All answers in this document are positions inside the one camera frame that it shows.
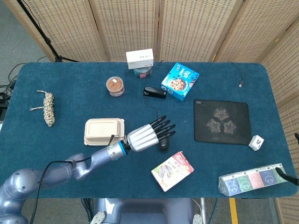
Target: white cube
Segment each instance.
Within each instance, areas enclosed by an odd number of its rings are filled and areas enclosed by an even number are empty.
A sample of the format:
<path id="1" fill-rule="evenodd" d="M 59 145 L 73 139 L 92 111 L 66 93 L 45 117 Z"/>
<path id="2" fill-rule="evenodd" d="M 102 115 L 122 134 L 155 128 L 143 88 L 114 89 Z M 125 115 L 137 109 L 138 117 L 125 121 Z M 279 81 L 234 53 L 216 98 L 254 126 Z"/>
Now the white cube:
<path id="1" fill-rule="evenodd" d="M 263 138 L 258 135 L 255 135 L 251 139 L 251 141 L 249 143 L 249 147 L 252 148 L 254 151 L 256 151 L 256 150 L 260 149 L 260 147 L 262 146 L 262 143 L 263 143 Z"/>

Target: wicker partition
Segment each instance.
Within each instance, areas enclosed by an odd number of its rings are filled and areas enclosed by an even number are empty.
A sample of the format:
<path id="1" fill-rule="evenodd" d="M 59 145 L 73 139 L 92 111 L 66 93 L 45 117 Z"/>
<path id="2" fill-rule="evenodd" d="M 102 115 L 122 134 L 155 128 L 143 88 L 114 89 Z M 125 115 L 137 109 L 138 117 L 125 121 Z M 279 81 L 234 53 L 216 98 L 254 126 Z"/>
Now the wicker partition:
<path id="1" fill-rule="evenodd" d="M 298 12 L 298 0 L 246 0 L 215 60 L 256 62 Z"/>
<path id="2" fill-rule="evenodd" d="M 294 133 L 299 133 L 299 18 L 279 39 L 275 48 L 261 61 L 266 67 L 281 123 L 299 176 L 299 146 Z M 277 199 L 284 224 L 299 223 L 299 194 Z"/>
<path id="3" fill-rule="evenodd" d="M 279 114 L 292 161 L 299 176 L 299 146 L 298 141 L 294 137 L 294 133 L 299 132 L 299 98 L 288 107 L 280 109 Z M 299 223 L 299 193 L 293 197 L 278 198 L 277 203 L 280 217 L 284 224 Z"/>
<path id="4" fill-rule="evenodd" d="M 237 13 L 241 4 L 242 1 L 237 0 L 162 0 L 158 59 L 190 62 L 211 60 L 227 22 L 230 22 L 231 15 Z"/>
<path id="5" fill-rule="evenodd" d="M 299 95 L 299 22 L 277 44 L 262 64 L 268 70 L 278 106 Z"/>
<path id="6" fill-rule="evenodd" d="M 157 45 L 158 0 L 90 0 L 105 51 L 111 61 L 126 61 L 126 51 Z"/>
<path id="7" fill-rule="evenodd" d="M 50 60 L 54 56 L 16 0 L 4 0 Z M 88 0 L 26 0 L 58 54 L 78 61 L 105 61 Z"/>

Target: robotic arm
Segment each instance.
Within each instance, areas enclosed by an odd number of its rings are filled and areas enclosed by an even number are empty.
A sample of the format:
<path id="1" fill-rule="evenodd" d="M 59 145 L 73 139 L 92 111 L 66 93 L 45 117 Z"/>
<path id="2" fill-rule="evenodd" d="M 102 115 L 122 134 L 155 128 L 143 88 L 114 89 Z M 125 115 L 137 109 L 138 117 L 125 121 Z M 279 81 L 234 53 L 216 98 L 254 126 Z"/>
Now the robotic arm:
<path id="1" fill-rule="evenodd" d="M 76 180 L 85 179 L 99 167 L 117 160 L 128 154 L 129 150 L 141 152 L 160 140 L 175 134 L 175 131 L 168 132 L 174 128 L 171 125 L 162 129 L 170 123 L 165 121 L 163 116 L 150 124 L 140 127 L 113 145 L 97 151 L 91 155 L 91 165 L 88 167 L 84 161 L 83 154 L 71 156 L 67 161 L 57 167 L 47 170 L 41 182 L 41 187 L 49 188 L 58 184 L 68 182 L 73 176 Z M 34 169 L 21 169 L 13 173 L 0 187 L 0 224 L 27 224 L 27 219 L 22 216 L 21 210 L 24 202 L 39 187 L 43 171 Z"/>

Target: table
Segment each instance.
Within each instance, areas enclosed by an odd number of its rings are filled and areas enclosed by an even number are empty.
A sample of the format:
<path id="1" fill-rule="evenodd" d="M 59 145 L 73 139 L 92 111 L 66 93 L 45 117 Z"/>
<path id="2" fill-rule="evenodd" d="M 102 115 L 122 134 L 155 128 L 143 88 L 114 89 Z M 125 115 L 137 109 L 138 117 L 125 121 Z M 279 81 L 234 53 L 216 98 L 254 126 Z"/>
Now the table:
<path id="1" fill-rule="evenodd" d="M 118 161 L 99 169 L 84 181 L 43 189 L 41 197 L 92 198 L 170 198 L 224 197 L 219 193 L 218 176 L 282 162 L 290 175 L 295 175 L 266 69 L 257 63 L 182 63 L 200 73 L 200 77 L 180 102 L 146 98 L 159 115 L 175 123 L 176 134 L 170 148 L 161 153 L 151 147 L 140 153 L 130 152 Z M 0 132 L 0 182 L 22 168 L 44 169 L 53 160 L 65 160 L 77 153 L 90 156 L 103 147 L 84 145 L 85 122 L 91 118 L 123 118 L 125 133 L 156 119 L 141 95 L 144 86 L 159 87 L 174 63 L 155 63 L 151 77 L 141 80 L 128 70 L 126 63 L 28 63 L 23 66 Z M 111 97 L 106 80 L 123 79 L 125 92 Z M 41 106 L 44 94 L 55 96 L 53 127 L 43 120 L 43 111 L 29 111 Z M 258 151 L 248 146 L 195 142 L 193 138 L 193 100 L 216 99 L 245 102 L 249 105 L 252 135 L 264 137 Z M 167 191 L 160 189 L 150 171 L 161 162 L 183 151 L 195 171 Z M 258 189 L 235 197 L 260 198 L 291 196 L 297 187 L 290 183 Z"/>

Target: yellow floor line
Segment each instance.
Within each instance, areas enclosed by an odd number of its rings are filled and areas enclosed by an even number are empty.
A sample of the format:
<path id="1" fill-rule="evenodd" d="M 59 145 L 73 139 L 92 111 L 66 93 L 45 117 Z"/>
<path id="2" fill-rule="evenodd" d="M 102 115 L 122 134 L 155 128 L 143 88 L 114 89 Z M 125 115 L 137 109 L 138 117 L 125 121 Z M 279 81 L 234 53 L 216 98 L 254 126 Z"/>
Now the yellow floor line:
<path id="1" fill-rule="evenodd" d="M 232 217 L 232 224 L 238 224 L 237 208 L 235 205 L 235 199 L 229 198 L 230 215 Z"/>

